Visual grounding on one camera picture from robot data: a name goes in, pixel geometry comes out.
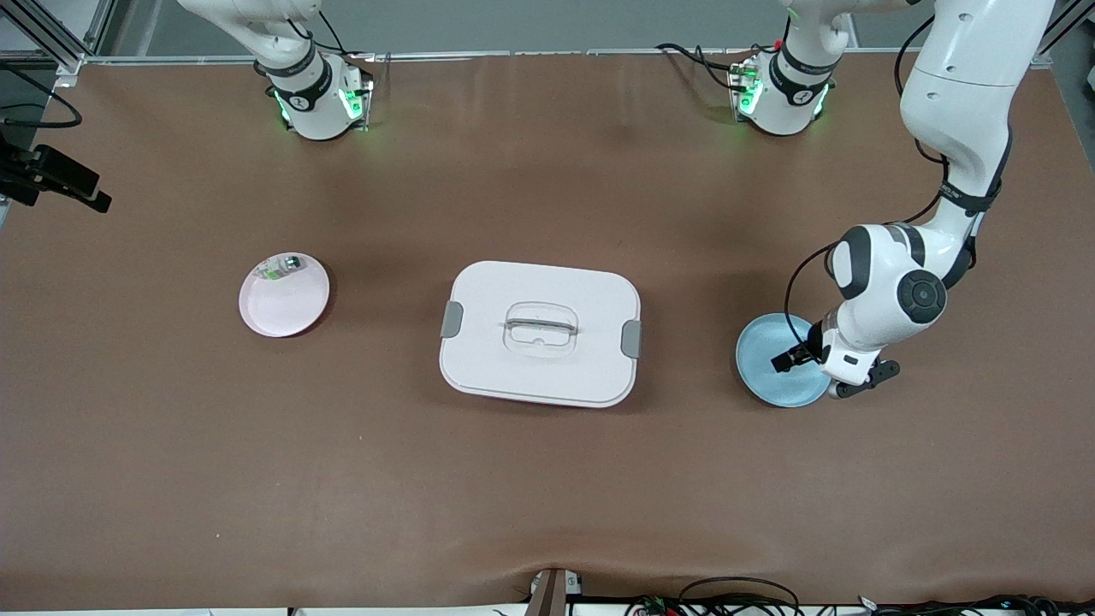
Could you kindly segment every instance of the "cable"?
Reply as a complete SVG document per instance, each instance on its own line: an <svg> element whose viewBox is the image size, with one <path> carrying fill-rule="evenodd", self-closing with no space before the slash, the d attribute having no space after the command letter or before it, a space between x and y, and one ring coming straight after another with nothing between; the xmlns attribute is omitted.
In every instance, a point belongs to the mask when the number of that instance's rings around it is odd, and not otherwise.
<svg viewBox="0 0 1095 616"><path fill-rule="evenodd" d="M745 86L742 85L734 85L733 83L728 83L719 79L718 75L715 74L715 70L714 68L712 68L711 62L707 61L707 57L703 55L703 48L700 47L699 45L695 46L695 53L698 56L700 56L700 61L703 62L703 67L707 69L707 74L710 74L711 78L715 80L715 83L718 83L723 88L726 88L727 90L730 90L733 92L746 91Z"/></svg>
<svg viewBox="0 0 1095 616"><path fill-rule="evenodd" d="M37 107L39 109L44 109L44 108L46 108L46 105L44 105L42 103L18 103L18 104L14 104L14 105L3 105L3 106L0 106L0 111L18 109L18 108L23 108L23 107Z"/></svg>
<svg viewBox="0 0 1095 616"><path fill-rule="evenodd" d="M1061 616L1062 614L1091 614L1095 612L1095 600L1085 603L1057 602L1045 596L995 595L971 603L927 602L914 605L871 605L871 616L981 616L981 609L1008 609L1022 612L1025 616Z"/></svg>
<svg viewBox="0 0 1095 616"><path fill-rule="evenodd" d="M1095 2L1093 2L1091 7L1087 7L1086 10L1080 11L1080 14L1076 15L1076 18L1074 20L1072 20L1069 23L1069 25L1067 25L1064 27L1064 30L1062 30L1061 32L1058 32L1057 36L1054 36L1053 39L1050 40L1048 45L1046 45L1045 47L1041 48L1040 51L1038 51L1038 55L1040 56L1041 54L1045 54L1053 45L1057 45L1057 42L1060 40L1061 37L1064 36L1065 34L1068 34L1069 32L1072 32L1072 28L1076 27L1076 24L1080 23L1081 21L1083 21L1083 19L1087 16L1087 13L1091 13L1093 9L1095 9Z"/></svg>
<svg viewBox="0 0 1095 616"><path fill-rule="evenodd" d="M784 293L783 295L783 318L786 319L787 322L787 329L789 329L791 334L794 335L795 341L798 342L798 345L803 348L803 350L806 351L806 355L809 356L810 359L817 362L818 364L821 363L821 360L819 360L818 357L815 356L814 352L809 350L809 347L807 347L807 345L803 341L803 337L798 336L798 330L795 329L795 325L791 323L791 289L795 288L795 278L798 277L798 272L802 271L804 267L809 265L810 260L817 258L821 253L827 253L833 247L837 247L838 243L840 242L839 241L832 242L829 245L819 247L818 249L814 251L814 254L810 254L805 259L803 259L803 261L798 264L798 267L795 267L795 272L791 274L791 279L787 280L787 292Z"/></svg>
<svg viewBox="0 0 1095 616"><path fill-rule="evenodd" d="M687 586L684 586L683 589L681 589L681 592L677 593L677 602L680 603L680 602L684 601L684 595L688 594L688 592L690 590L692 590L692 589L698 589L700 586L704 586L704 585L707 585L707 584L718 584L718 583L723 583L723 582L746 582L746 583L750 583L750 584L761 584L761 585L764 585L764 586L771 586L773 589L779 589L779 590L787 593L788 596L791 596L791 598L794 601L794 605L795 605L796 608L799 605L798 595L795 594L795 591L788 589L787 586L784 586L783 584L781 584L779 582L773 582L771 580L764 580L762 578L749 578L749 577L746 577L746 576L719 576L719 577L715 577L715 578L704 578L703 580L696 580L695 582L692 582L691 584L688 584ZM739 595L749 595L749 594L752 594L752 593L736 593L736 594L739 594ZM800 609L796 609L796 612L802 613Z"/></svg>
<svg viewBox="0 0 1095 616"><path fill-rule="evenodd" d="M781 42L787 39L787 33L789 33L789 32L791 32L791 15L787 15L787 23L783 26L783 38L781 39ZM684 56L685 58L692 60L693 62L695 62L698 65L710 66L711 68L713 68L715 70L730 70L730 68L731 68L730 65L723 65L723 63L718 63L718 62L713 62L711 60L706 60L704 58L704 56L703 56L703 49L699 45L696 45L696 47L695 47L695 50L696 50L695 55L692 54L692 51L689 51L688 49L685 49L684 47L681 47L680 45L678 45L676 43L662 43L661 45L657 45L654 48L655 49L661 49L662 51L666 50L666 49L672 49L672 50L681 54L682 56ZM761 46L761 45L753 44L752 47L750 47L750 49L753 50L753 51L769 51L769 53L771 53L771 51L775 50L775 47L772 47L772 46Z"/></svg>
<svg viewBox="0 0 1095 616"><path fill-rule="evenodd" d="M912 34L909 35L909 38L904 40L904 45L901 45L901 48L897 53L897 59L894 60L894 85L897 88L898 96L904 94L904 84L901 83L901 60L904 59L904 54L909 50L909 46L912 45L912 42L920 36L921 32L927 30L927 26L932 25L932 22L934 21L935 15L927 18L927 21L920 24L920 27L917 30L912 31Z"/></svg>
<svg viewBox="0 0 1095 616"><path fill-rule="evenodd" d="M948 161L946 158L944 158L943 159L943 181L940 182L940 184L942 184L943 182L946 182L947 178L949 178L949 177L950 177L950 161ZM931 211L932 208L935 207L935 204L937 204L937 202L940 202L940 193L938 191L935 193L935 196L932 197L932 200L927 201L927 205L924 206L924 209L921 209L920 211L913 213L912 216L910 216L910 217L908 217L908 218L906 218L904 220L901 220L901 221L906 222L906 223L909 223L909 222L913 222L915 220L919 220L922 216L924 216L925 213L927 213L929 211Z"/></svg>
<svg viewBox="0 0 1095 616"><path fill-rule="evenodd" d="M11 119L10 117L5 117L3 118L3 123L7 126L20 126L24 128L72 128L73 126L80 126L80 124L83 123L83 116L80 115L80 112L77 111L77 108L72 106L71 103L62 98L60 94L55 92L53 89L46 88L45 85L31 79L31 77L27 75L25 72L15 68L13 65L4 60L0 60L0 69L7 70L12 74L14 74L15 77L22 79L23 81L30 83L37 90L47 94L50 98L54 98L58 103L68 107L68 109L72 113L72 119L67 119L65 121L27 121L23 119Z"/></svg>
<svg viewBox="0 0 1095 616"><path fill-rule="evenodd" d="M927 26L932 25L933 22L935 22L935 15L927 18L927 21L920 24L920 27L917 30L912 31L912 34L909 35L909 38L904 40L904 44L901 45L901 48L897 53L897 58L894 60L894 88L897 89L898 96L904 95L904 83L901 83L901 62L904 60L904 55L908 53L909 46L912 45L912 42L915 40L917 37L920 36L920 33L924 32ZM917 151L920 152L920 155L936 164L943 164L942 155L940 158L935 158L924 151L924 146L921 144L920 139L913 139L913 141L917 143Z"/></svg>
<svg viewBox="0 0 1095 616"><path fill-rule="evenodd" d="M315 35L314 35L314 34L312 34L312 31L310 31L310 30L304 30L304 32L301 32L301 31L300 31L300 26L298 26L298 25L296 24L296 22L293 22L292 20L286 20L286 21L287 21L287 22L289 22L289 25L291 25L291 26L292 26L292 31L297 33L297 36L300 36L300 37L301 37L301 38L303 38L304 40L311 40L311 42L312 42L313 44L315 44L315 46L316 46L316 47L319 47L320 49L326 49L326 50L328 50L328 51L338 51L338 55L339 55L339 56L347 56L347 55L349 55L349 54L348 54L348 53L347 53L347 51L346 51L345 49L343 49L342 47L335 47L334 45L326 45L326 44L324 44L324 43L320 43L319 40L316 40L316 39L315 39Z"/></svg>
<svg viewBox="0 0 1095 616"><path fill-rule="evenodd" d="M655 47L655 49L661 49L662 51L666 50L666 49L672 49L675 51L680 53L682 56L684 56L685 58L692 60L693 62L695 62L698 65L704 63L704 61L702 59L700 59L696 56L693 56L692 51L689 51L688 49L685 49L684 47L681 47L680 45L678 45L676 43L662 43L661 45L658 45L657 47ZM713 62L713 61L710 61L710 60L706 63L708 66L711 66L711 68L714 68L714 69L717 69L717 70L730 70L730 66L729 65L721 65L718 62Z"/></svg>
<svg viewBox="0 0 1095 616"><path fill-rule="evenodd" d="M631 602L631 605L629 605L627 608L623 611L623 616L631 616L631 611L642 605L644 598L645 597L642 596L635 597L635 600Z"/></svg>
<svg viewBox="0 0 1095 616"><path fill-rule="evenodd" d="M327 21L327 16L323 14L323 11L320 11L320 19L323 20L323 24L327 26L327 31L331 32L331 36L334 36L334 38L335 38L335 45L338 45L338 49L345 56L346 55L346 47L343 46L342 38L338 37L338 33L335 32L334 26L331 25L330 21Z"/></svg>

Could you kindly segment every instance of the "white storage box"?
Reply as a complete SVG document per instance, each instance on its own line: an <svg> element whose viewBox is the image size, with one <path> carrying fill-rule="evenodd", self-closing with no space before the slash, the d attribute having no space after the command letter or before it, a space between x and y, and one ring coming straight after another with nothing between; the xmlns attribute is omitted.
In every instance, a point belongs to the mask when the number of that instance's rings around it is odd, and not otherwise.
<svg viewBox="0 0 1095 616"><path fill-rule="evenodd" d="M611 407L635 384L635 287L608 271L481 260L452 283L441 374L465 394Z"/></svg>

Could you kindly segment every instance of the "light blue plate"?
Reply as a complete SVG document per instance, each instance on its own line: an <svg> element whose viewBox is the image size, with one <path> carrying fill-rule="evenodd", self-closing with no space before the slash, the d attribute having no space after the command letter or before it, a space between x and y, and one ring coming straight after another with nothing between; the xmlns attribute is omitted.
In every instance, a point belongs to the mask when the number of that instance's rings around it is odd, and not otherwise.
<svg viewBox="0 0 1095 616"><path fill-rule="evenodd" d="M798 336L806 340L810 325L794 315L791 323ZM738 337L738 374L749 390L769 405L805 407L823 396L829 388L829 377L821 374L821 368L815 362L795 367L788 373L775 372L772 358L786 353L795 345L798 341L787 328L783 313L758 317Z"/></svg>

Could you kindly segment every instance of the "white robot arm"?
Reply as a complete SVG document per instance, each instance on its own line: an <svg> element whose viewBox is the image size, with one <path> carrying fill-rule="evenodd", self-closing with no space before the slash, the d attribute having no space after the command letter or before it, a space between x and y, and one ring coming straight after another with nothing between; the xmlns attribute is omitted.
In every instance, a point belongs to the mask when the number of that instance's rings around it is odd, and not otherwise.
<svg viewBox="0 0 1095 616"><path fill-rule="evenodd" d="M320 12L320 0L178 0L247 48L274 84L286 123L301 137L333 139L365 121L372 81L316 49L290 24Z"/></svg>
<svg viewBox="0 0 1095 616"><path fill-rule="evenodd" d="M937 0L901 117L949 163L938 208L922 225L860 224L844 233L829 254L844 302L805 345L773 359L777 371L816 360L834 381L830 394L846 397L896 373L896 364L877 364L881 350L940 318L1000 190L1012 96L1052 8L1053 0Z"/></svg>
<svg viewBox="0 0 1095 616"><path fill-rule="evenodd" d="M779 0L787 31L777 49L761 50L731 79L745 91L733 96L738 115L773 135L802 131L821 112L829 78L851 34L849 13L908 9L921 0Z"/></svg>

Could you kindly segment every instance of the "brown table cover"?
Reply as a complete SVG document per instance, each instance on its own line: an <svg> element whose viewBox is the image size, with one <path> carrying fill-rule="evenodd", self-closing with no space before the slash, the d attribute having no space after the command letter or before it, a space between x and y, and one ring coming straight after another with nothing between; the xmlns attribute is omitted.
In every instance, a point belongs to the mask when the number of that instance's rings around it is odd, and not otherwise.
<svg viewBox="0 0 1095 616"><path fill-rule="evenodd" d="M514 601L549 566L587 593L1090 597L1095 182L1049 72L1016 96L977 268L886 352L899 379L779 410L731 369L806 254L937 186L891 62L849 56L788 138L666 57L372 65L371 129L332 142L284 131L247 66L87 67L87 121L39 138L102 174L110 213L47 196L0 235L0 608ZM286 249L336 293L264 339L237 294ZM631 397L446 385L443 304L480 259L630 278ZM793 311L839 299L814 265Z"/></svg>

